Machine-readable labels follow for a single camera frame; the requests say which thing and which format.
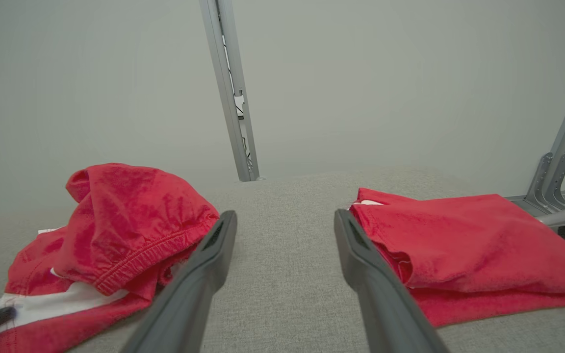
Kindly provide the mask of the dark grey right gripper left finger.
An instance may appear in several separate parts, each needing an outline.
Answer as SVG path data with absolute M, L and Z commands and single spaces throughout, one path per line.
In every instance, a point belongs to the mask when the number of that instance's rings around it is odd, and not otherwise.
M 223 212 L 186 265 L 149 308 L 122 353 L 198 353 L 211 301 L 226 283 L 237 214 Z

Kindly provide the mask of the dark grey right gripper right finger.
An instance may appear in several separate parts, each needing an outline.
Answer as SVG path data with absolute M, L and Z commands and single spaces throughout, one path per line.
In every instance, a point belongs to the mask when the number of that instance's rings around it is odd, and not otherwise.
M 352 213 L 334 213 L 344 280 L 357 294 L 371 353 L 448 353 L 448 347 Z

